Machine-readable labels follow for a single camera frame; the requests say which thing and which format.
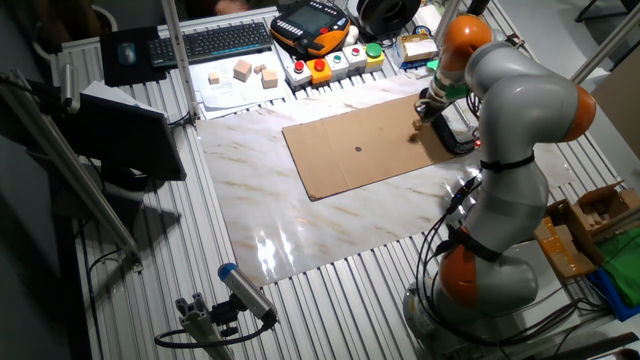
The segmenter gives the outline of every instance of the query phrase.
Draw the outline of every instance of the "mouse pad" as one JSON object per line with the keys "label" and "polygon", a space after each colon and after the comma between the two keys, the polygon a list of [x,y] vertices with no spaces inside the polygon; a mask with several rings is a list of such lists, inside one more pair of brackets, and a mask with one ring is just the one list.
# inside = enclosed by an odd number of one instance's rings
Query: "mouse pad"
{"label": "mouse pad", "polygon": [[[154,70],[149,59],[147,41],[157,38],[158,29],[155,26],[116,31],[101,36],[100,52],[105,84],[124,86],[166,79],[167,72],[164,69]],[[136,62],[133,65],[124,66],[118,62],[118,45],[123,42],[133,43],[136,53]]]}

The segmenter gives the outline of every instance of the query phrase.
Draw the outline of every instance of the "metal rod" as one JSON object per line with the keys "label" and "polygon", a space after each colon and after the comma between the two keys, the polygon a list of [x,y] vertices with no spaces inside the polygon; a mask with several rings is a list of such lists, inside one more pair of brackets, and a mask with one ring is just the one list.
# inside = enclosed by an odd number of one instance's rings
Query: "metal rod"
{"label": "metal rod", "polygon": [[580,66],[578,71],[571,77],[571,81],[580,85],[587,79],[589,75],[595,70],[598,65],[609,56],[613,50],[620,45],[622,40],[629,34],[633,28],[640,23],[640,6],[636,6],[633,11],[622,21],[609,37],[600,45],[600,48],[596,53]]}
{"label": "metal rod", "polygon": [[175,1],[162,0],[162,9],[164,10],[164,17],[167,20],[167,28],[169,29],[173,53],[176,54],[176,62],[178,64],[178,71],[180,72],[180,79],[182,80],[182,88],[187,97],[189,114],[195,125],[195,121],[200,120],[200,111],[198,110],[196,93],[193,89],[193,81],[191,80],[191,73],[189,72],[189,60],[187,59],[187,51],[184,49],[184,40],[182,38],[182,31],[180,31],[180,21],[178,20]]}
{"label": "metal rod", "polygon": [[438,24],[438,29],[436,30],[436,44],[438,45],[438,48],[442,47],[444,33],[447,31],[449,24],[451,24],[458,14],[458,7],[460,7],[461,2],[462,0],[449,0],[447,6],[445,6],[442,18],[440,19],[440,24]]}
{"label": "metal rod", "polygon": [[[14,71],[11,81],[29,87],[22,75]],[[138,246],[91,177],[80,166],[71,146],[53,120],[43,115],[31,94],[9,85],[0,86],[3,96],[29,132],[49,155],[62,175],[87,204],[93,215],[114,235],[115,241],[128,255],[138,256]]]}

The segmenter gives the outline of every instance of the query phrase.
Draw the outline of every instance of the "blue object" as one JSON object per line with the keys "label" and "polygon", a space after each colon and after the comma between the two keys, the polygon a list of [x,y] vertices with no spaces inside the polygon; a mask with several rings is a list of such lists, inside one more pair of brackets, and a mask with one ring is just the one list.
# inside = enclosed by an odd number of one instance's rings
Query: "blue object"
{"label": "blue object", "polygon": [[226,263],[220,265],[220,268],[218,268],[218,277],[220,278],[220,281],[224,282],[227,276],[229,276],[229,274],[231,274],[231,272],[237,268],[238,265],[234,263]]}
{"label": "blue object", "polygon": [[640,314],[640,305],[630,308],[622,301],[620,294],[618,294],[603,268],[589,274],[587,279],[602,291],[618,320],[625,321],[636,314]]}
{"label": "blue object", "polygon": [[123,42],[118,45],[118,62],[124,66],[136,63],[136,50],[132,42]]}

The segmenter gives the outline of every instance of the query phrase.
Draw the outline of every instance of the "wooden block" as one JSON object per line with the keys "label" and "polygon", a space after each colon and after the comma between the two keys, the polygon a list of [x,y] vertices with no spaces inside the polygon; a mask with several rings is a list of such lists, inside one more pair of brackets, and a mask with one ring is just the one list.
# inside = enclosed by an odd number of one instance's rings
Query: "wooden block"
{"label": "wooden block", "polygon": [[556,226],[556,232],[558,233],[558,236],[560,237],[560,241],[562,242],[573,240],[573,236],[571,236],[571,231],[569,231],[569,228],[567,227],[567,225]]}
{"label": "wooden block", "polygon": [[278,86],[278,73],[275,70],[262,70],[262,86],[272,89]]}
{"label": "wooden block", "polygon": [[242,81],[247,82],[249,76],[251,75],[251,64],[244,60],[238,61],[236,67],[233,68],[233,77]]}
{"label": "wooden block", "polygon": [[209,73],[209,85],[220,84],[220,76],[218,73]]}
{"label": "wooden block", "polygon": [[266,70],[267,66],[265,64],[262,65],[258,65],[256,67],[253,68],[253,72],[257,74],[260,74],[262,72],[262,70]]}

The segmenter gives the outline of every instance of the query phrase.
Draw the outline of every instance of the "red button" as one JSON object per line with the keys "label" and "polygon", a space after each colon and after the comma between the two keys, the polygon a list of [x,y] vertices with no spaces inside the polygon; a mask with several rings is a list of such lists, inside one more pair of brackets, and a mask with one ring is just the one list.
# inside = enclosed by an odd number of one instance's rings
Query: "red button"
{"label": "red button", "polygon": [[316,60],[313,63],[313,68],[316,69],[317,72],[322,72],[324,71],[324,60]]}
{"label": "red button", "polygon": [[296,71],[297,73],[301,73],[301,72],[302,72],[302,70],[304,70],[304,63],[303,63],[302,61],[296,61],[296,64],[295,64],[295,71]]}

